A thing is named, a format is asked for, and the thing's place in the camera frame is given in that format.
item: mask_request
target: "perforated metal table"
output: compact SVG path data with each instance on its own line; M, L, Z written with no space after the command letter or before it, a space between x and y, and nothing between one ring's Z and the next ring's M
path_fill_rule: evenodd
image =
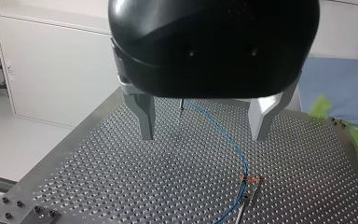
M232 135L251 175L266 178L243 223L358 223L358 160L342 125L283 111L255 142L248 103L194 102ZM241 161L199 111L186 105L179 118L178 106L157 99L155 140L142 141L115 91L6 196L57 210L57 224L212 223L237 196Z

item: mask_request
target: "blue cable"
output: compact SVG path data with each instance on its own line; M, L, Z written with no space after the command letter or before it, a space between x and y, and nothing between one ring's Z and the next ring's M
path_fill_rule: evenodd
M241 149L237 146L237 144L234 142L234 140L232 139L232 137L228 134L228 132L222 127L222 125L220 125L220 123L214 119L212 117L211 114L208 113L207 110L205 110L204 108L202 108L199 105L194 104L192 101L190 100L186 100L191 106L193 106L194 108L196 108L197 110L199 110L199 112L201 112L202 114L205 115L205 117L208 118L208 120L214 124L214 126L217 128L217 130L220 131L220 133L222 133L225 138L228 140L228 142L234 147L234 149L237 151L237 153L239 154L241 161L242 161L242 165L243 165L243 169L244 172L248 175L249 174L249 169L248 169L248 164L246 162L245 156L243 155ZM235 201L235 203L231 206L230 209L228 209L225 214L223 214L214 224L220 224L222 223L222 221L231 213L234 211L234 209L237 207L237 205L240 203L241 198L243 196L243 194L246 191L246 184L243 185L241 192L237 198L237 200Z

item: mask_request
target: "blue cushion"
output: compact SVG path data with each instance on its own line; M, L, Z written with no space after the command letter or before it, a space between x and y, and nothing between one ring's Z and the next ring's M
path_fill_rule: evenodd
M358 124L358 60L308 58L298 87L303 112L325 95L328 116Z

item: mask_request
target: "white floor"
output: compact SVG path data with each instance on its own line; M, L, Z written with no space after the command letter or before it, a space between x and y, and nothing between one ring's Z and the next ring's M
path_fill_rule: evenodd
M6 92L0 91L0 176L19 181L69 132L14 118Z

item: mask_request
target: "white wall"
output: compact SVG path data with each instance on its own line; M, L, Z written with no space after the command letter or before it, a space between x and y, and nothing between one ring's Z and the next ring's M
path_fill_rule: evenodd
M321 6L321 23L311 53L358 59L358 7L325 1Z
M109 0L0 0L0 7L24 4L107 18Z

